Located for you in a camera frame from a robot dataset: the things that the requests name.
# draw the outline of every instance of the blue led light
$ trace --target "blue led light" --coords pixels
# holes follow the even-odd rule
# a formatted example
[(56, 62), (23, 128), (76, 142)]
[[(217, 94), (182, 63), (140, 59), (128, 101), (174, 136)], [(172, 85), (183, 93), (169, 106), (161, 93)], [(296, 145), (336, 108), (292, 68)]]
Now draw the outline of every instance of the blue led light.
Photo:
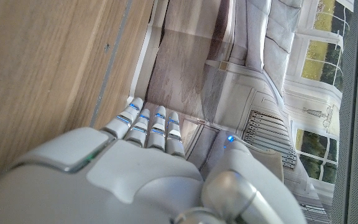
[(134, 108), (135, 110), (139, 111), (139, 108), (137, 106), (135, 106), (135, 104), (131, 103), (129, 106), (131, 108)]
[(233, 137), (233, 136), (229, 136), (229, 137), (227, 137), (227, 140), (229, 140), (229, 142), (233, 142), (233, 141), (234, 141), (234, 137)]
[(162, 119), (165, 119), (165, 116), (164, 116), (164, 115), (161, 115), (160, 113), (157, 113), (155, 116), (158, 116), (158, 117), (160, 117), (160, 118), (162, 118)]
[(144, 115), (142, 115), (142, 114), (140, 115), (140, 117), (146, 119), (147, 121), (149, 120), (148, 117), (146, 117), (146, 116), (144, 116)]

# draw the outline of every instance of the blue indicator light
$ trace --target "blue indicator light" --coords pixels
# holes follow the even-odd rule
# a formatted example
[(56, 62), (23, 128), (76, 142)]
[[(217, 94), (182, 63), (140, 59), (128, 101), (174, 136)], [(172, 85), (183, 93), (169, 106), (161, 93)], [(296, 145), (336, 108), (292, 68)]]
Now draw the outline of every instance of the blue indicator light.
[(129, 106), (131, 108), (134, 108), (135, 110), (139, 111), (139, 108), (137, 106), (135, 106), (135, 104), (131, 103)]
[(229, 136), (229, 137), (227, 137), (227, 140), (229, 140), (229, 142), (233, 142), (233, 141), (234, 141), (234, 137), (233, 137), (233, 136)]

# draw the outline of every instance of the white window frame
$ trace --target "white window frame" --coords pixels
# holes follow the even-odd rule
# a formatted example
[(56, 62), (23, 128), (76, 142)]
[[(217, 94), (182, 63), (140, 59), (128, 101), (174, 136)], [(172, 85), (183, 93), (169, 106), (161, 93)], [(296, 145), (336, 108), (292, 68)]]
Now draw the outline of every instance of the white window frame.
[[(326, 137), (327, 138), (327, 147), (326, 147), (326, 152), (324, 153), (324, 157), (318, 157), (318, 156), (314, 156), (312, 154), (306, 153), (306, 152), (302, 152), (299, 151), (297, 148), (294, 147), (295, 152), (299, 155), (304, 155), (304, 156), (308, 156), (310, 158), (313, 159), (317, 159), (319, 161), (322, 161), (323, 163), (320, 165), (320, 175), (319, 175), (319, 179), (320, 181), (323, 181), (323, 175), (324, 175), (324, 165), (326, 165), (326, 163), (330, 163), (330, 164), (334, 164), (336, 166), (338, 166), (338, 156), (339, 156), (339, 138), (333, 134), (328, 134), (327, 132), (324, 132), (321, 129), (318, 128), (312, 128), (310, 126), (301, 124), (301, 123), (297, 123), (296, 121), (292, 121), (292, 139), (294, 139), (294, 141), (296, 141), (296, 133), (298, 132), (298, 129), (304, 130), (304, 131), (308, 131), (311, 133), (315, 133), (318, 134), (320, 136)], [(328, 154), (329, 154), (329, 146), (330, 146), (330, 142), (329, 139), (333, 139), (337, 142), (336, 144), (336, 162), (335, 161), (330, 161), (328, 160)]]

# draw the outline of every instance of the gray fabric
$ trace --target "gray fabric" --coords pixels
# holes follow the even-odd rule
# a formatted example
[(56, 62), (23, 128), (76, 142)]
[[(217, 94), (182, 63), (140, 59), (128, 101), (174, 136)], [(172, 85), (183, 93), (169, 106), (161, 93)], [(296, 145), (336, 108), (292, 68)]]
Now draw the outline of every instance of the gray fabric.
[(280, 0), (283, 4), (290, 7), (302, 7), (303, 0)]
[(247, 1), (236, 1), (236, 24), (234, 45), (229, 61), (238, 65), (245, 64), (248, 50)]
[(265, 71), (272, 79), (278, 92), (282, 94), (283, 81), (287, 71), (289, 54), (274, 41), (266, 38), (265, 41)]
[(266, 36), (274, 40), (288, 53), (291, 52), (294, 32), (300, 16), (300, 8), (288, 7), (279, 0), (272, 0)]
[(299, 21), (301, 0), (272, 0), (265, 39), (265, 71), (282, 94), (294, 32)]
[(248, 48), (246, 66), (262, 72), (264, 67), (264, 37), (266, 36), (270, 0), (247, 1)]

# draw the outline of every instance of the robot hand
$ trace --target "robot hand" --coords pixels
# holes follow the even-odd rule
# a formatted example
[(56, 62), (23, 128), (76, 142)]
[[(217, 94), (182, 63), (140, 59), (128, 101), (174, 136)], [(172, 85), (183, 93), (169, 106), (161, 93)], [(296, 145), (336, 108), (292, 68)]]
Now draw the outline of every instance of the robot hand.
[(166, 121), (163, 106), (142, 105), (136, 98), (102, 130), (72, 130), (20, 157), (0, 179), (0, 223), (305, 222), (240, 139), (228, 138), (204, 182), (184, 159), (178, 115)]

